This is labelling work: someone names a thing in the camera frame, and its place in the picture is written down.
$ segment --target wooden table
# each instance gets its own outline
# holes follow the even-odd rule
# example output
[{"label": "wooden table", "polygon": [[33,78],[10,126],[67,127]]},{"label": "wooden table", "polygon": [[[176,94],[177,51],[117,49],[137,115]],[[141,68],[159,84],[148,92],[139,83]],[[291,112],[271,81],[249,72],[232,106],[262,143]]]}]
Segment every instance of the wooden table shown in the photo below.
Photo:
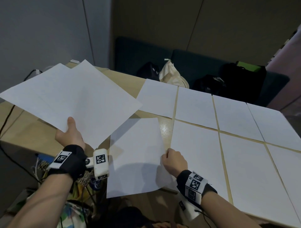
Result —
[{"label": "wooden table", "polygon": [[[76,66],[75,63],[68,63],[66,66],[73,68]],[[99,71],[101,71],[104,75],[106,75],[108,78],[110,78],[113,82],[115,82],[117,85],[119,85],[122,89],[127,91],[130,95],[132,95],[134,98],[136,98],[145,82],[145,79],[127,75],[124,73],[119,73],[116,71],[112,71],[106,68],[100,68],[96,67]],[[0,103],[0,124],[2,125],[6,116],[8,115],[11,107],[13,105],[9,102],[3,102]],[[172,130],[173,130],[173,124],[175,120],[175,110],[176,110],[176,103],[175,103],[175,109],[174,109],[174,115],[173,118],[167,118],[158,116],[155,114],[151,114],[148,112],[143,111],[136,111],[135,114],[133,114],[130,118],[155,118],[157,117],[160,124],[160,130],[164,141],[165,149],[170,147],[171,144],[171,138],[172,138]],[[35,153],[43,153],[46,155],[56,156],[59,151],[62,150],[62,146],[55,141],[54,135],[55,135],[56,129],[47,124],[46,122],[40,120],[36,116],[18,108],[15,107],[14,111],[12,112],[2,135],[0,136],[1,141],[13,144],[14,146],[19,146],[31,151],[34,151]],[[100,146],[100,148],[105,148],[109,150],[110,147],[110,137],[108,137]],[[86,154],[88,156],[92,156],[93,149],[91,147],[88,147],[86,149]],[[222,162],[224,167],[224,173],[225,173],[225,179],[227,184],[227,190],[228,190],[228,197],[229,202],[233,204],[230,186],[229,186],[229,180],[226,172],[226,166],[224,161],[224,155],[222,152]]]}]

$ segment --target hand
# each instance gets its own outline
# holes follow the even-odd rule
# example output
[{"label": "hand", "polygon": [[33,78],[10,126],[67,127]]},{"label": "hand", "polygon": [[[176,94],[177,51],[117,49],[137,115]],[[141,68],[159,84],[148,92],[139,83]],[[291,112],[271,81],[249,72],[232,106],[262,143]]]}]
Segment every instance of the hand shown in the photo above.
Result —
[{"label": "hand", "polygon": [[188,169],[187,161],[179,151],[168,148],[166,154],[163,154],[161,158],[165,169],[175,178],[177,178],[183,170]]},{"label": "hand", "polygon": [[86,144],[82,139],[81,133],[76,129],[75,120],[72,117],[68,117],[67,120],[68,130],[62,132],[57,129],[55,134],[55,140],[58,141],[63,147],[68,145],[78,145],[85,150]]}]

